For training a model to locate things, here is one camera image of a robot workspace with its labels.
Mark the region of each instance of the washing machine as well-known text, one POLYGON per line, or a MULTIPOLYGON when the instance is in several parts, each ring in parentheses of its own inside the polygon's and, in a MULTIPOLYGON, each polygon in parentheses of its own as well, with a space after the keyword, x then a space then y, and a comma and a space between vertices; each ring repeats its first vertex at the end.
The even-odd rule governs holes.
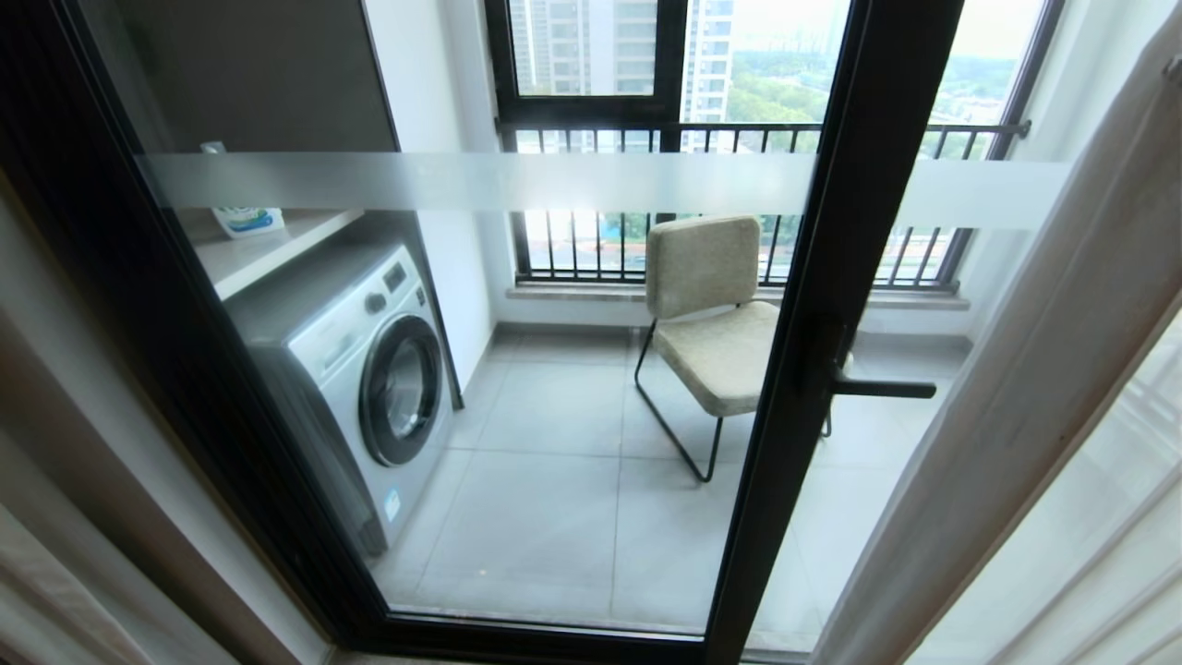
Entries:
POLYGON ((330 237, 227 302, 323 501, 369 559, 396 542, 450 431, 426 288, 405 246, 330 237))

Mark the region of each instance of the window sill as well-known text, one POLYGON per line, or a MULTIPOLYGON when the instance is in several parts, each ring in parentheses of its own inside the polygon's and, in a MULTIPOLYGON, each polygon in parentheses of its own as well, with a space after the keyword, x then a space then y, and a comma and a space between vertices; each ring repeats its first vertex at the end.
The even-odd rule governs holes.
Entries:
MULTIPOLYGON (((639 283, 545 283, 522 281, 505 291, 506 296, 522 300, 584 300, 595 302, 643 302, 644 286, 639 283)), ((755 299, 779 302, 782 291, 760 287, 755 299)), ((868 307, 897 309, 963 311, 969 301, 960 295, 921 292, 871 292, 868 307)))

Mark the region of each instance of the label sticker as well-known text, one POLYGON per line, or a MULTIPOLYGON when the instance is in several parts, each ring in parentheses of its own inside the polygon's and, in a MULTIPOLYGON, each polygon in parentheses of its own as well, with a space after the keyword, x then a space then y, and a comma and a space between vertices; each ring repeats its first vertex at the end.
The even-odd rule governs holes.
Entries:
POLYGON ((402 500, 398 498, 398 490, 390 489, 390 494, 385 495, 385 521, 394 522, 394 517, 398 515, 398 509, 402 508, 402 500))

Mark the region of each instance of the shelf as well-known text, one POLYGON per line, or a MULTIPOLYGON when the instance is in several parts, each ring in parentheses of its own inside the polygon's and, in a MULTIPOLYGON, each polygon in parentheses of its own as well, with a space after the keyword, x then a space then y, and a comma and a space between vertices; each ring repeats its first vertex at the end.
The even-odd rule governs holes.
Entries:
POLYGON ((362 216, 363 209, 284 209, 284 229, 232 240, 208 209, 177 210, 217 296, 226 299, 362 216))

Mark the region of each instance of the washing machine door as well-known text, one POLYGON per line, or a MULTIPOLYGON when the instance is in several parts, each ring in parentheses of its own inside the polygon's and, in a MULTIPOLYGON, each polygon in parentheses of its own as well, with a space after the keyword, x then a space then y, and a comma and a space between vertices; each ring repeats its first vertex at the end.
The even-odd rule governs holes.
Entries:
POLYGON ((385 467, 418 455, 440 410, 443 374, 431 326, 403 315, 378 331, 362 376, 361 423, 365 446, 385 467))

